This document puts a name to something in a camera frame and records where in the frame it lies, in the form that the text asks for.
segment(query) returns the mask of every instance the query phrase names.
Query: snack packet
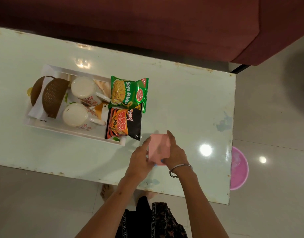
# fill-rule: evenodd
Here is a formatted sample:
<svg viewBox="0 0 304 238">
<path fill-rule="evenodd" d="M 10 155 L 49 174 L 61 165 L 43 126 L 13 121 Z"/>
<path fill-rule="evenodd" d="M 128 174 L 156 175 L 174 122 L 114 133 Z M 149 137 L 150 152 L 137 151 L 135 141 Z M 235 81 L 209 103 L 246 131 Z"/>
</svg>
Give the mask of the snack packet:
<svg viewBox="0 0 304 238">
<path fill-rule="evenodd" d="M 129 135 L 140 141 L 142 103 L 134 109 L 111 108 L 108 114 L 105 139 Z"/>
<path fill-rule="evenodd" d="M 148 78 L 139 81 L 129 81 L 111 76 L 111 107 L 133 109 L 142 103 L 142 113 L 145 113 Z"/>
</svg>

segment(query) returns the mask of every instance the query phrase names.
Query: silver bangle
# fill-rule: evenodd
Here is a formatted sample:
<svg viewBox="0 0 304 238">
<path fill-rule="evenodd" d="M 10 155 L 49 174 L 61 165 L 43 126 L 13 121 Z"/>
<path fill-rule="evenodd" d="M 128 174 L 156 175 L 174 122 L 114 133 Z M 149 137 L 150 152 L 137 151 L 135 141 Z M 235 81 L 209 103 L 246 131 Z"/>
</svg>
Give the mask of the silver bangle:
<svg viewBox="0 0 304 238">
<path fill-rule="evenodd" d="M 179 166 L 189 166 L 190 168 L 192 168 L 192 166 L 189 165 L 189 164 L 178 164 L 178 165 L 175 165 L 175 166 L 170 170 L 170 176 L 171 176 L 171 177 L 173 177 L 173 178 L 178 178 L 178 176 L 174 176 L 174 175 L 172 175 L 171 173 L 173 172 L 173 170 L 174 170 L 175 168 L 177 168 L 177 167 L 179 167 Z"/>
</svg>

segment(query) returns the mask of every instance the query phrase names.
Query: pink box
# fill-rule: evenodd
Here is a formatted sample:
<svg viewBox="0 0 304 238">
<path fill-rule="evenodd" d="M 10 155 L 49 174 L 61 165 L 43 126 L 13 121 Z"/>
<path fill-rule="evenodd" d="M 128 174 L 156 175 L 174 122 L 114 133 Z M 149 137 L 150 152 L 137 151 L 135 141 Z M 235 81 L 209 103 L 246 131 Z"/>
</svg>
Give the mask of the pink box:
<svg viewBox="0 0 304 238">
<path fill-rule="evenodd" d="M 148 159 L 157 165 L 164 165 L 161 159 L 170 157 L 170 139 L 167 134 L 151 134 Z"/>
</svg>

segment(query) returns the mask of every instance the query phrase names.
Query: table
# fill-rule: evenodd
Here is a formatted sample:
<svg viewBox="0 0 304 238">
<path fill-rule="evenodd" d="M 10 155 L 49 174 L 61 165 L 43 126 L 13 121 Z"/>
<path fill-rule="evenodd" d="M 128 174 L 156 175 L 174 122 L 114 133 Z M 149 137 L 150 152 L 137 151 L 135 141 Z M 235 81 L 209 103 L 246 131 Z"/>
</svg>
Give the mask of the table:
<svg viewBox="0 0 304 238">
<path fill-rule="evenodd" d="M 0 28 L 0 165 L 118 184 L 131 153 L 125 147 L 23 125 L 26 90 L 44 64 L 129 80 L 150 79 L 142 139 L 176 136 L 211 202 L 229 203 L 236 75 Z M 184 196 L 168 168 L 153 168 L 139 189 Z"/>
</svg>

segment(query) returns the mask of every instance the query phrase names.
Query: brown coaster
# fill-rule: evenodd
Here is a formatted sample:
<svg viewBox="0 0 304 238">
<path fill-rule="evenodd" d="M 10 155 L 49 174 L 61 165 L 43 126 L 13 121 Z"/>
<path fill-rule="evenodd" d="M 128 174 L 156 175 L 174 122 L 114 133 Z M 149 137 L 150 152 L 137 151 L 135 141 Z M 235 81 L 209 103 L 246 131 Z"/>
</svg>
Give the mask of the brown coaster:
<svg viewBox="0 0 304 238">
<path fill-rule="evenodd" d="M 43 91 L 42 104 L 50 118 L 56 118 L 69 83 L 62 78 L 56 78 L 46 85 Z"/>
<path fill-rule="evenodd" d="M 31 91 L 31 104 L 32 106 L 35 105 L 36 101 L 37 101 L 37 98 L 38 96 L 40 95 L 41 93 L 41 90 L 42 90 L 42 86 L 43 86 L 43 81 L 44 81 L 44 77 L 51 77 L 51 78 L 54 78 L 52 76 L 43 76 L 41 78 L 39 78 L 35 84 L 33 85 L 33 88 L 32 88 L 32 91 Z"/>
</svg>

